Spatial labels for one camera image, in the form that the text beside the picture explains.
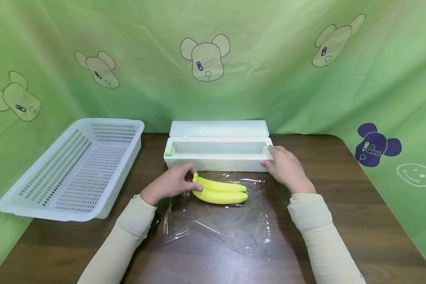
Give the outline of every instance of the purple bear face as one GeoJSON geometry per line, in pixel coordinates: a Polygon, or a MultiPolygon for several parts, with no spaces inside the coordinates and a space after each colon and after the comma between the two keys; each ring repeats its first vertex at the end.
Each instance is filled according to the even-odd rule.
{"type": "Polygon", "coordinates": [[[366,167],[375,167],[380,163],[381,156],[397,156],[402,151],[401,141],[396,138],[387,139],[377,132],[374,123],[365,123],[358,128],[363,141],[355,150],[355,158],[366,167]]]}

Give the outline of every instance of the white dispenser box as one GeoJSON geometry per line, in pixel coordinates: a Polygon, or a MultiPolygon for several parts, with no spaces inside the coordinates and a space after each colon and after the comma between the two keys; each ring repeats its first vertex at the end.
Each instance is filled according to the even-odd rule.
{"type": "Polygon", "coordinates": [[[265,120],[173,121],[164,161],[193,162],[198,171],[266,172],[273,160],[265,120]]]}

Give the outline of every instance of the banana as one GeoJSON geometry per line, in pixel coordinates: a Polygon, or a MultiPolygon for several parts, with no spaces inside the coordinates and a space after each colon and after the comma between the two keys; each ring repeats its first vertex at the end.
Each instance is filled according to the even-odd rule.
{"type": "Polygon", "coordinates": [[[203,191],[193,191],[195,197],[214,204],[238,204],[248,199],[246,186],[223,183],[199,177],[194,174],[192,181],[201,185],[203,191]]]}
{"type": "Polygon", "coordinates": [[[204,187],[203,191],[193,191],[195,197],[214,204],[238,204],[248,199],[248,194],[241,191],[213,191],[204,187]]]}
{"type": "Polygon", "coordinates": [[[217,182],[214,180],[204,179],[200,177],[197,173],[194,174],[192,181],[198,183],[204,188],[211,189],[213,191],[240,191],[245,192],[247,190],[244,185],[237,185],[236,183],[225,183],[217,182]]]}

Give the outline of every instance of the plastic wrap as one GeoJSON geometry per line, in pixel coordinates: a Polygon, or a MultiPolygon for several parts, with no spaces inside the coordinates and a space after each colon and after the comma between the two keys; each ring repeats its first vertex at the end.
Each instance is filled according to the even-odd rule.
{"type": "Polygon", "coordinates": [[[233,179],[230,174],[200,173],[219,182],[246,186],[248,199],[241,204],[219,205],[201,201],[192,192],[172,198],[164,219],[165,242],[201,232],[245,255],[270,254],[270,227],[263,206],[264,181],[233,179]]]}

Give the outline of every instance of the hand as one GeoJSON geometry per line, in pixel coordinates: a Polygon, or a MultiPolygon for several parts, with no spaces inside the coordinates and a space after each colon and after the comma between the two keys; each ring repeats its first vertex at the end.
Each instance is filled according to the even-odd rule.
{"type": "Polygon", "coordinates": [[[296,193],[316,193],[312,182],[306,177],[300,161],[282,146],[269,146],[273,162],[261,161],[260,164],[266,167],[270,174],[280,183],[287,186],[292,194],[296,193]]]}
{"type": "Polygon", "coordinates": [[[166,197],[173,197],[185,191],[202,191],[204,189],[201,185],[192,182],[192,176],[196,172],[192,163],[175,165],[144,188],[140,197],[148,204],[156,206],[158,201],[166,197]]]}

